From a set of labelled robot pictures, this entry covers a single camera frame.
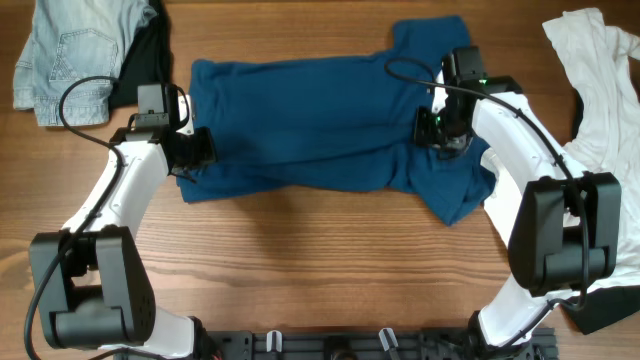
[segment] dark blue fabric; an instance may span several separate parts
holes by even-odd
[[[493,190],[480,166],[488,145],[475,138],[464,156],[438,160],[409,143],[424,86],[392,78],[384,64],[412,57],[437,73],[440,59],[469,45],[459,17],[401,21],[394,47],[370,56],[269,64],[196,61],[190,93],[196,126],[213,135],[219,163],[178,179],[185,201],[220,199],[298,184],[344,191],[391,187],[417,193],[451,225]],[[394,70],[428,78],[423,70]]]

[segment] white cloth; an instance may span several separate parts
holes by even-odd
[[[628,57],[640,59],[640,38],[605,26],[595,8],[565,12],[542,26],[584,102],[578,136],[565,150],[592,172],[612,172],[622,185],[616,269],[589,290],[639,285],[640,104],[631,84]],[[513,209],[521,196],[495,153],[487,151],[483,165],[498,177],[485,211],[508,245],[516,215]]]

